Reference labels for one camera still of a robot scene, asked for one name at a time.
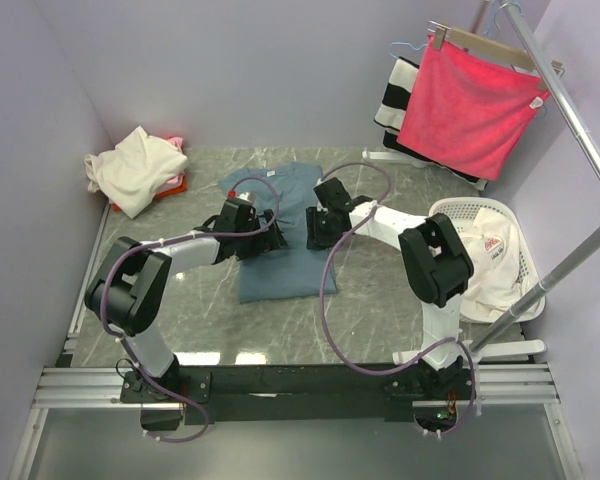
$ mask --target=gray tabletop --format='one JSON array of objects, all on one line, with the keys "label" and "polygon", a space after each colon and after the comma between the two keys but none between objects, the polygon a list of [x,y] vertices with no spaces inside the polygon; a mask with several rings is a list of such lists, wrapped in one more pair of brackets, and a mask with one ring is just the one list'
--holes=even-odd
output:
[{"label": "gray tabletop", "polygon": [[[100,256],[120,236],[153,240],[182,234],[218,212],[223,195],[217,181],[236,169],[274,168],[290,162],[318,164],[326,172],[361,160],[360,149],[195,149],[189,150],[187,192],[154,202],[134,220],[111,212]],[[476,196],[476,190],[438,167],[384,165],[393,179],[385,205],[427,215],[442,198]],[[384,179],[371,169],[351,167],[337,177],[350,193],[377,197]],[[185,364],[311,364],[338,361],[327,344],[317,297],[238,303],[239,262],[225,261],[172,278],[158,324],[167,345]],[[420,302],[411,291],[400,252],[356,237],[335,258],[339,293],[327,300],[333,336],[355,362],[391,362],[395,351],[415,350],[422,342]],[[473,338],[485,325],[461,324],[461,338]],[[513,325],[500,341],[521,340]],[[102,330],[92,312],[82,318],[73,366],[112,366],[124,353]]]},{"label": "gray tabletop", "polygon": [[357,419],[221,422],[190,444],[162,445],[139,434],[137,410],[52,409],[29,478],[565,479],[542,405],[483,410],[442,442],[412,424]]}]

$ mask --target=red towel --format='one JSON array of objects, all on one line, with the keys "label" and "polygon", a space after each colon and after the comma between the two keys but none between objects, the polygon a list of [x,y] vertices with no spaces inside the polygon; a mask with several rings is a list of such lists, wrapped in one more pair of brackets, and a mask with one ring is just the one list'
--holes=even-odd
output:
[{"label": "red towel", "polygon": [[449,42],[425,51],[398,142],[449,168],[496,180],[549,97],[540,79],[494,65]]}]

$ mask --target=lavender wall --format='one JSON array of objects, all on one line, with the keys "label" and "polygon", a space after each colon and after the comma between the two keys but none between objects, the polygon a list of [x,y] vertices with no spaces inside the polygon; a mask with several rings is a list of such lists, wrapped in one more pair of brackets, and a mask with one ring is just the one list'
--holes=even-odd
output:
[{"label": "lavender wall", "polygon": [[0,479],[62,348],[102,211],[82,156],[109,144],[33,3],[1,0]]},{"label": "lavender wall", "polygon": [[[600,145],[600,1],[553,0],[537,29],[565,62],[567,90]],[[600,222],[600,184],[553,104],[534,122],[489,196],[512,206],[547,273]],[[600,252],[548,297],[527,333],[551,366],[588,479],[600,479]]]},{"label": "lavender wall", "polygon": [[[429,19],[466,28],[482,0],[35,1],[114,141],[142,124],[197,145],[364,146],[389,43],[423,43]],[[535,26],[548,0],[522,3]]]}]

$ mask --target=black and white striped towel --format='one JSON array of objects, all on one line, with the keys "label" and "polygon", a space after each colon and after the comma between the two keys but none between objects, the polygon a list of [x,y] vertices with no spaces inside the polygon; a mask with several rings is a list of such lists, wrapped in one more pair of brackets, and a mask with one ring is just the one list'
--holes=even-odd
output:
[{"label": "black and white striped towel", "polygon": [[[378,113],[376,113],[374,121],[385,129],[382,144],[386,148],[410,155],[423,162],[440,165],[434,160],[431,160],[424,155],[420,155],[418,152],[398,143],[398,133],[400,133],[400,129],[402,128],[404,115],[407,111],[407,105],[409,104],[409,99],[411,98],[411,92],[413,91],[413,85],[416,83],[419,69],[420,66],[418,64],[413,63],[406,58],[400,57],[396,60],[396,64],[389,77],[387,89],[382,98],[382,103],[378,109]],[[486,181],[481,178],[473,177],[451,168],[449,168],[449,170],[459,177],[462,177],[464,180],[467,180],[480,190],[482,190],[486,184]]]}]

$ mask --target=white laundry basket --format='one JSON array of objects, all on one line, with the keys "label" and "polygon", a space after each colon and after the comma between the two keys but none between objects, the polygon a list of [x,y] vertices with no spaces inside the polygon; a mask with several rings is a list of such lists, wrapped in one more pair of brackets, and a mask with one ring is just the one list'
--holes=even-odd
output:
[{"label": "white laundry basket", "polygon": [[[434,203],[429,210],[429,216],[434,213],[444,213],[447,217],[451,219],[453,226],[458,231],[458,233],[470,228],[473,226],[473,220],[478,215],[478,211],[481,208],[489,208],[491,210],[495,210],[507,217],[511,222],[517,227],[518,233],[520,234],[520,275],[518,277],[518,281],[521,281],[522,278],[528,275],[534,275],[538,278],[538,271],[536,270],[535,265],[533,264],[533,260],[531,259],[531,253],[529,252],[529,247],[527,247],[527,242],[524,239],[524,235],[522,234],[522,230],[520,229],[520,224],[518,224],[518,220],[516,216],[513,214],[511,209],[506,205],[497,202],[495,200],[491,200],[490,198],[480,198],[480,197],[456,197],[456,198],[445,198],[444,200],[440,200],[439,202]],[[542,298],[538,302],[538,307],[535,309],[531,309],[528,312],[522,314],[522,316],[517,320],[517,322],[526,322],[529,320],[533,320],[538,315],[542,313],[544,310],[544,298]],[[478,323],[493,323],[495,319],[493,318],[469,318],[463,316],[462,318],[465,321],[469,322],[478,322]]]}]

